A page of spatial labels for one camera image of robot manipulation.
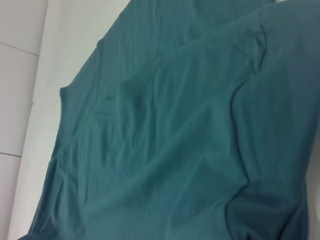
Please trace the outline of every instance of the white tile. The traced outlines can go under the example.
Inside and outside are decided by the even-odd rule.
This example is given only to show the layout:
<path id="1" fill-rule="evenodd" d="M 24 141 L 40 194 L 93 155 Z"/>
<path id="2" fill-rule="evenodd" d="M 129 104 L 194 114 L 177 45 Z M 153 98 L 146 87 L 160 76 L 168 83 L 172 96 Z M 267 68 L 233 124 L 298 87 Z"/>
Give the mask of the white tile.
<path id="1" fill-rule="evenodd" d="M 0 0 L 0 42 L 39 55 L 48 0 Z"/>
<path id="2" fill-rule="evenodd" d="M 22 155 L 38 58 L 0 44 L 0 153 Z"/>
<path id="3" fill-rule="evenodd" d="M 320 240 L 320 135 L 317 137 L 307 173 L 309 240 Z"/>
<path id="4" fill-rule="evenodd" d="M 0 239 L 6 240 L 14 204 L 20 157 L 0 154 Z"/>
<path id="5" fill-rule="evenodd" d="M 30 228 L 54 149 L 60 112 L 58 88 L 47 91 L 46 96 L 32 106 L 8 240 L 21 238 Z"/>
<path id="6" fill-rule="evenodd" d="M 49 0 L 35 102 L 53 85 L 71 83 L 129 1 Z"/>

